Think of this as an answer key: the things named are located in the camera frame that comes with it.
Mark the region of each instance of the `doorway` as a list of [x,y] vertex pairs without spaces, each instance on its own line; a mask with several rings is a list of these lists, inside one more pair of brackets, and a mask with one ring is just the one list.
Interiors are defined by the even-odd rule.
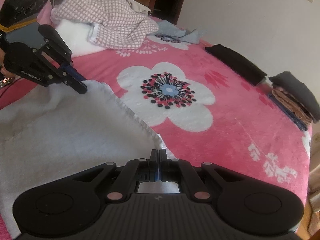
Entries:
[[149,7],[153,9],[152,15],[172,24],[177,24],[184,0],[150,0]]

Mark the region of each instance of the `flower pattern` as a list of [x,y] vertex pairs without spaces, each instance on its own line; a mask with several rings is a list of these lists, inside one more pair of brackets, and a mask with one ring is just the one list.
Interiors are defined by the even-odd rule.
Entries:
[[310,158],[311,136],[310,136],[309,131],[304,131],[303,135],[304,136],[301,137],[301,140],[302,140],[303,146],[304,146],[304,148],[306,150],[306,153],[307,153],[308,157]]
[[161,62],[153,69],[132,66],[123,70],[117,81],[128,91],[121,99],[149,126],[168,118],[183,130],[201,132],[213,124],[212,113],[205,106],[215,102],[213,93],[187,79],[174,64]]
[[262,89],[257,86],[253,88],[248,82],[241,82],[241,86],[247,90],[250,91],[251,89],[255,89],[260,95],[259,95],[259,100],[264,103],[266,106],[270,106],[270,108],[274,109],[275,106],[272,103],[272,101],[266,96],[265,92],[262,91]]
[[219,72],[216,71],[208,71],[207,73],[204,74],[205,80],[212,84],[215,88],[219,88],[219,85],[222,85],[226,88],[230,87],[228,83],[228,77],[220,74]]
[[[254,143],[252,143],[248,150],[250,152],[250,157],[253,161],[260,161],[261,153],[257,149]],[[276,177],[279,183],[290,183],[291,178],[297,178],[298,174],[294,169],[289,168],[288,166],[284,166],[284,168],[280,168],[278,166],[278,156],[274,153],[268,153],[265,155],[266,161],[263,164],[264,171],[268,177]]]
[[160,44],[167,44],[174,48],[183,49],[183,50],[188,50],[189,49],[188,45],[191,45],[188,42],[178,41],[171,37],[160,35],[160,34],[151,34],[151,35],[148,35],[147,38],[151,41],[154,41]]
[[151,99],[151,103],[158,107],[170,109],[172,106],[186,107],[196,102],[194,91],[185,81],[177,80],[171,73],[156,73],[148,80],[144,80],[141,86],[144,99]]
[[144,40],[143,45],[139,49],[118,49],[116,54],[119,54],[121,57],[130,57],[132,54],[153,54],[159,51],[165,51],[168,48],[163,46],[157,46],[155,44],[149,44],[150,41]]

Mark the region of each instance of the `pink checkered cloth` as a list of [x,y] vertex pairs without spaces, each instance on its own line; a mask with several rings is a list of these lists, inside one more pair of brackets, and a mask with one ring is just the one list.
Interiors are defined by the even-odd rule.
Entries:
[[137,13],[127,0],[64,0],[52,19],[93,25],[88,41],[108,49],[137,49],[145,36],[158,30],[157,23]]

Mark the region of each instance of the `cable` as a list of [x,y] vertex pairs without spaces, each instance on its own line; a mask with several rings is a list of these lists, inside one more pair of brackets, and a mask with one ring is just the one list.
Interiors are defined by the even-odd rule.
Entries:
[[16,79],[15,81],[13,81],[6,89],[4,89],[4,91],[2,92],[2,94],[0,95],[0,99],[2,98],[2,96],[4,95],[4,93],[6,93],[8,91],[8,89],[15,84],[17,81],[19,81],[22,77]]

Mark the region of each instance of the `stack of clothes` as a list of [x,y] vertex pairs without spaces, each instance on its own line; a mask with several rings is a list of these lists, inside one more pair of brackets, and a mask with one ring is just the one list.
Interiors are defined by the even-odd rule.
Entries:
[[269,98],[299,127],[306,131],[320,120],[320,106],[306,85],[285,71],[269,78],[273,82]]

